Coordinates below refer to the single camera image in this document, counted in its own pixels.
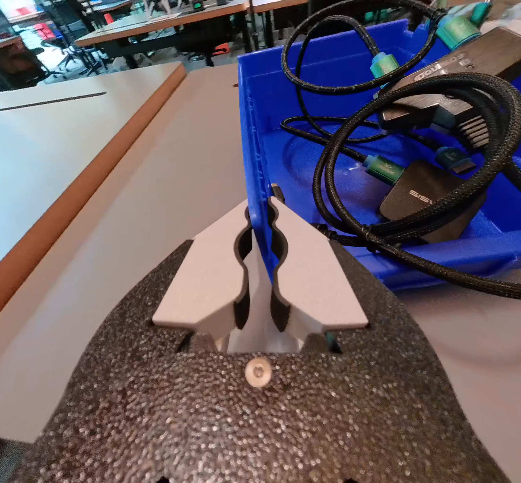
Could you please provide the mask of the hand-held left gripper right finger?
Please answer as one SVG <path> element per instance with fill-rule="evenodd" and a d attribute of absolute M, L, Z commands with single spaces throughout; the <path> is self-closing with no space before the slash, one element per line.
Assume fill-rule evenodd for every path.
<path fill-rule="evenodd" d="M 268 351 L 298 351 L 308 336 L 369 325 L 333 243 L 275 196 L 267 200 Z"/>

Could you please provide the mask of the white table wooden edge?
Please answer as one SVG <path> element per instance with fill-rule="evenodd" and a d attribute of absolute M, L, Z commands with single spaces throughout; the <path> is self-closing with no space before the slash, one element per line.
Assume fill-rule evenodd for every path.
<path fill-rule="evenodd" d="M 185 77 L 166 63 L 1 93 L 1 309 Z"/>

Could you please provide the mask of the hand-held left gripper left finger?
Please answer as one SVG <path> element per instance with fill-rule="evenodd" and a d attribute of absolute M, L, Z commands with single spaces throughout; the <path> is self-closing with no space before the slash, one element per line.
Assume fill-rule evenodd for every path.
<path fill-rule="evenodd" d="M 252 250 L 248 201 L 244 200 L 197 234 L 156 309 L 157 326 L 209 335 L 225 352 L 233 330 L 242 330 L 250 312 Z"/>

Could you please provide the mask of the black adapter box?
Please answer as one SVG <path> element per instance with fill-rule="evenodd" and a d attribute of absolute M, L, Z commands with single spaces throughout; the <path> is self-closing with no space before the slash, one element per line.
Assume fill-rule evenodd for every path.
<path fill-rule="evenodd" d="M 438 168 L 427 161 L 414 161 L 400 176 L 397 183 L 383 199 L 380 215 L 389 221 L 418 212 L 432 205 L 459 187 L 463 179 Z M 461 237 L 486 200 L 482 193 L 466 210 L 445 226 L 422 236 L 428 244 L 457 240 Z"/>

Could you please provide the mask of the blue plastic bin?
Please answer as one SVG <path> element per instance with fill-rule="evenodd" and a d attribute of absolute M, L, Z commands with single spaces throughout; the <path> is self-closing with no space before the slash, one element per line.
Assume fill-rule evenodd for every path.
<path fill-rule="evenodd" d="M 407 20 L 368 28 L 379 49 L 407 63 L 423 46 L 425 26 L 409 31 Z M 239 57 L 239 104 L 246 192 L 257 242 L 271 277 L 276 257 L 271 250 L 267 220 L 270 186 L 277 184 L 285 203 L 308 223 L 323 224 L 312 195 L 316 163 L 323 146 L 293 136 L 280 128 L 282 120 L 300 116 L 296 89 L 281 69 L 282 46 Z M 302 77 L 322 85 L 367 82 L 373 57 L 353 31 L 313 40 L 305 53 Z M 315 116 L 348 117 L 373 99 L 375 89 L 350 96 L 303 93 Z M 403 167 L 414 161 L 438 165 L 434 153 L 401 135 L 356 146 L 364 155 L 381 155 Z M 379 206 L 390 187 L 365 172 L 361 163 L 340 155 L 335 183 L 343 203 L 365 225 L 379 222 Z M 479 276 L 496 276 L 520 269 L 520 192 L 502 174 L 487 190 L 481 210 L 460 239 L 427 244 L 418 241 L 404 248 L 433 262 Z M 396 263 L 364 247 L 346 247 L 364 267 L 392 291 L 427 287 L 442 281 Z"/>

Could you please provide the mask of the black office chair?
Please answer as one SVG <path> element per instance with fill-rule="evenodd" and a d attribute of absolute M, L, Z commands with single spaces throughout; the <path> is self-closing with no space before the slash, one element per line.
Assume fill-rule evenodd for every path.
<path fill-rule="evenodd" d="M 108 71 L 106 59 L 96 49 L 85 49 L 76 44 L 83 36 L 94 31 L 85 8 L 77 0 L 55 0 L 40 4 L 53 38 L 49 43 L 65 51 L 66 57 L 61 65 L 66 68 L 69 62 L 79 60 L 83 66 L 82 74 L 90 76 L 99 70 Z"/>

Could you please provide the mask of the small teal usb plug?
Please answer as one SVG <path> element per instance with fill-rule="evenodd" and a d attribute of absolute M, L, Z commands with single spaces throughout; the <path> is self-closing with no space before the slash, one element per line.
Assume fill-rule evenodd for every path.
<path fill-rule="evenodd" d="M 482 27 L 489 16 L 493 2 L 494 0 L 484 0 L 476 3 L 469 17 L 469 21 L 474 27 L 477 29 Z"/>

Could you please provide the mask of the black switch box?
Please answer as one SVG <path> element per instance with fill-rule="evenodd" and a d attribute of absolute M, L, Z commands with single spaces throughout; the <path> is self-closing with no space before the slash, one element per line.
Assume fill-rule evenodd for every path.
<path fill-rule="evenodd" d="M 503 26 L 473 39 L 434 63 L 403 77 L 393 87 L 402 88 L 427 78 L 461 72 L 499 76 L 513 82 L 520 76 L 520 34 Z M 463 102 L 439 94 L 402 98 L 378 114 L 381 129 L 388 132 L 433 128 L 462 137 L 462 145 L 471 153 L 489 143 L 485 121 L 478 110 Z"/>

